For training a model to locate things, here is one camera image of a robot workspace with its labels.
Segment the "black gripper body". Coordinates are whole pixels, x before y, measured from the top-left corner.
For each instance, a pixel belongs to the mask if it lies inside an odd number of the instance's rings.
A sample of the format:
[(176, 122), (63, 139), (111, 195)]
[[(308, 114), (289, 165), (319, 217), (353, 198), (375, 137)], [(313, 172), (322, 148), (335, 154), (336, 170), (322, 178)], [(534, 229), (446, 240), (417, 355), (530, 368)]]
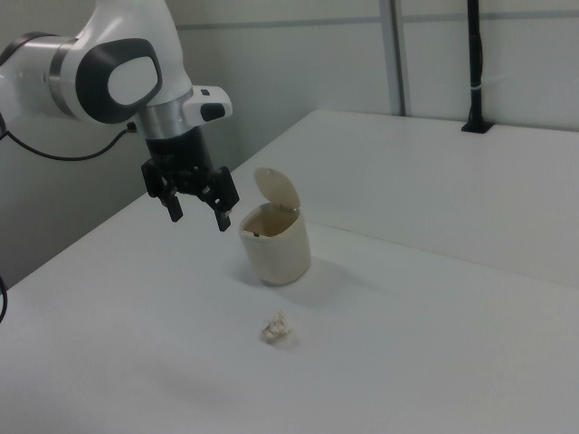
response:
[(154, 167), (166, 180), (214, 170), (200, 127), (177, 137), (147, 139), (146, 144)]

